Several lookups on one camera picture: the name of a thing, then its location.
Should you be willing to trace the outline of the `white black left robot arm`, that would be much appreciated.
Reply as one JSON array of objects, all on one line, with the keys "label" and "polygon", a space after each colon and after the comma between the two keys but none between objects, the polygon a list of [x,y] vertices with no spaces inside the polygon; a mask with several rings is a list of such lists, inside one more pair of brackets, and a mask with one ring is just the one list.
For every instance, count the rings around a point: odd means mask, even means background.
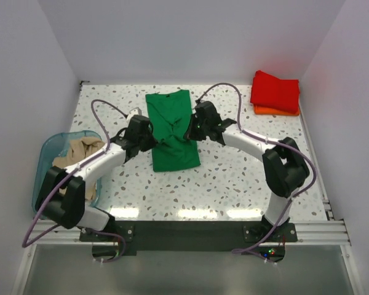
[{"label": "white black left robot arm", "polygon": [[149,118],[135,114],[124,134],[109,139],[98,152],[65,168],[53,166],[42,182],[35,209],[66,229],[85,228],[101,241],[118,234],[109,213],[85,203],[86,192],[112,169],[157,145]]}]

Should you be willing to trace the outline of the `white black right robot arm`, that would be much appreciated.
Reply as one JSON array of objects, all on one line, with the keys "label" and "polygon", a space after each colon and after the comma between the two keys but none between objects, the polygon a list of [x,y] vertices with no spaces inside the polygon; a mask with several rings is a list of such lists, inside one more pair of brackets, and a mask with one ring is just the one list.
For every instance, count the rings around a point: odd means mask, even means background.
[{"label": "white black right robot arm", "polygon": [[210,139],[223,146],[241,150],[262,162],[266,184],[271,191],[268,208],[257,233],[260,240],[276,241],[284,233],[293,198],[310,175],[304,155],[291,138],[270,140],[254,132],[241,130],[238,122],[222,119],[210,101],[197,102],[184,139]]}]

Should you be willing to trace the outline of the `green t shirt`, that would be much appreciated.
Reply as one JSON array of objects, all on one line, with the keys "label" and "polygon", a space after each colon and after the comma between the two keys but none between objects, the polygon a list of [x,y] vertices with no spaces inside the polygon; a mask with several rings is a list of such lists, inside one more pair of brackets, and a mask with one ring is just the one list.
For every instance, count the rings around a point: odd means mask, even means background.
[{"label": "green t shirt", "polygon": [[184,139],[192,114],[189,90],[145,95],[153,136],[152,148],[155,172],[181,171],[200,166],[195,141]]}]

